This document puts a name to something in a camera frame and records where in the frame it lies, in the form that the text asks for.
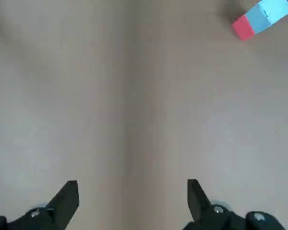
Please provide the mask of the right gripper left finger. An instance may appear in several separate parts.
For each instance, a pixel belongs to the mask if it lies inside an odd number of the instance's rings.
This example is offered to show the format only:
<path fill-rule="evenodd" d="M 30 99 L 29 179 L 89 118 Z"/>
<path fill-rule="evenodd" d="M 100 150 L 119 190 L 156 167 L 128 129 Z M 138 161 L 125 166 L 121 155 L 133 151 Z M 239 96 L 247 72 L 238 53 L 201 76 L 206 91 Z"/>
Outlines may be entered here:
<path fill-rule="evenodd" d="M 64 230 L 78 206 L 78 183 L 68 181 L 46 206 L 31 209 L 12 222 L 0 216 L 0 230 Z"/>

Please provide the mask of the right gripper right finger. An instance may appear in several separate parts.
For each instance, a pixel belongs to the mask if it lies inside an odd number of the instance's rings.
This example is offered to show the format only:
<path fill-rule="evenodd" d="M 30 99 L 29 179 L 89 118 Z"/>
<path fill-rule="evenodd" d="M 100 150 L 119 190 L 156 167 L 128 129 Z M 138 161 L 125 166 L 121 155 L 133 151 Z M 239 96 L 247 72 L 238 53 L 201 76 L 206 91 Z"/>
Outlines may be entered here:
<path fill-rule="evenodd" d="M 266 212 L 251 211 L 243 218 L 225 206 L 213 205 L 196 179 L 188 180 L 187 200 L 193 221 L 185 230 L 285 230 Z"/>

